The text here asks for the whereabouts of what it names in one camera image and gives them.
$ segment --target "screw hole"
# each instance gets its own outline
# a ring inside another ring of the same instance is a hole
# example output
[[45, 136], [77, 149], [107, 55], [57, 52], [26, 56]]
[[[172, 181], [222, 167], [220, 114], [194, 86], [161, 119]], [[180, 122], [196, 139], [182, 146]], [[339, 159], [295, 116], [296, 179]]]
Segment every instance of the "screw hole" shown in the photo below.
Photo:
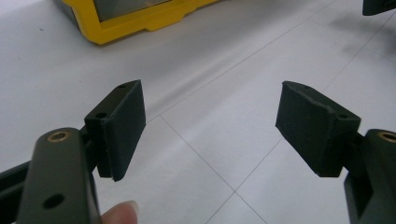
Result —
[[58, 133], [53, 133], [47, 138], [47, 141], [49, 142], [62, 142], [63, 140], [67, 139], [69, 137], [69, 132], [58, 132]]
[[46, 201], [43, 203], [43, 207], [45, 209], [52, 209], [57, 207], [64, 201], [64, 196], [62, 194], [55, 194], [50, 196]]
[[396, 134], [394, 133], [379, 133], [378, 134], [380, 138], [391, 142], [391, 143], [396, 143]]
[[107, 116], [107, 113], [99, 113], [96, 115], [96, 117], [99, 119], [105, 118], [106, 116]]

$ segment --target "finger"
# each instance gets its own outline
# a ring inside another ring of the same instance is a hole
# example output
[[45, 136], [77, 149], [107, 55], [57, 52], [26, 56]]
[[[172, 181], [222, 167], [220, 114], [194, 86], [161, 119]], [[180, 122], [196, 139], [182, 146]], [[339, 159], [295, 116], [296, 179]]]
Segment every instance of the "finger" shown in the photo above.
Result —
[[137, 203], [119, 203], [102, 215], [103, 224], [137, 224]]

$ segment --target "black plastic part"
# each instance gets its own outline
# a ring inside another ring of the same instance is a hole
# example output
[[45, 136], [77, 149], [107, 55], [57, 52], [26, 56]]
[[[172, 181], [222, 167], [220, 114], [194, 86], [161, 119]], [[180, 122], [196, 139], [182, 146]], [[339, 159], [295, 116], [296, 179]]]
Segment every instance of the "black plastic part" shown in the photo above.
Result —
[[363, 0], [363, 16], [374, 16], [396, 8], [396, 0]]
[[85, 118], [101, 177], [121, 180], [146, 126], [140, 80], [119, 85]]
[[29, 161], [0, 174], [0, 224], [17, 220]]
[[363, 139], [363, 136], [356, 133], [352, 141], [346, 142], [341, 156], [343, 160], [342, 163], [351, 176], [359, 181], [368, 181], [369, 177], [360, 149]]
[[86, 149], [88, 171], [92, 173], [98, 165], [99, 155], [96, 153], [97, 150], [94, 147], [93, 141], [91, 141], [90, 136], [88, 135], [87, 127], [82, 127], [81, 130], [79, 130], [79, 133]]
[[101, 223], [94, 195], [79, 131], [54, 130], [36, 142], [17, 222]]
[[345, 182], [351, 224], [396, 223], [396, 133], [370, 130], [361, 153], [369, 176]]
[[340, 175], [345, 142], [354, 139], [360, 122], [320, 92], [283, 82], [276, 127], [317, 175]]

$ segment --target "yellow plastic box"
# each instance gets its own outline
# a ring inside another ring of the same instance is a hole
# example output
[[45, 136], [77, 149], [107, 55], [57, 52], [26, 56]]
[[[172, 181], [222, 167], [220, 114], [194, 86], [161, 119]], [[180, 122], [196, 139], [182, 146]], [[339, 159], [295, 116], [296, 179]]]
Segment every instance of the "yellow plastic box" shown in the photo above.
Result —
[[100, 21], [93, 0], [63, 0], [71, 7], [82, 34], [98, 45], [108, 43], [132, 33], [155, 31], [183, 17], [198, 7], [217, 0], [170, 0], [159, 5], [146, 7], [114, 19]]

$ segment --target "black plastic bracket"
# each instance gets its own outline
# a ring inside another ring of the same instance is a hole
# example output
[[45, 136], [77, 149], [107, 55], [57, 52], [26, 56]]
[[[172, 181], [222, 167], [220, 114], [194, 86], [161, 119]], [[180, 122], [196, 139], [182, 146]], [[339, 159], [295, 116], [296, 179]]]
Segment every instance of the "black plastic bracket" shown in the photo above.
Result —
[[361, 119], [318, 91], [285, 81], [276, 127], [321, 177], [349, 171], [351, 224], [396, 223], [396, 133], [358, 134]]
[[92, 171], [124, 177], [146, 126], [140, 80], [114, 89], [85, 123], [42, 135], [30, 162], [0, 174], [0, 224], [101, 222]]
[[396, 8], [396, 0], [363, 0], [363, 16], [374, 16]]

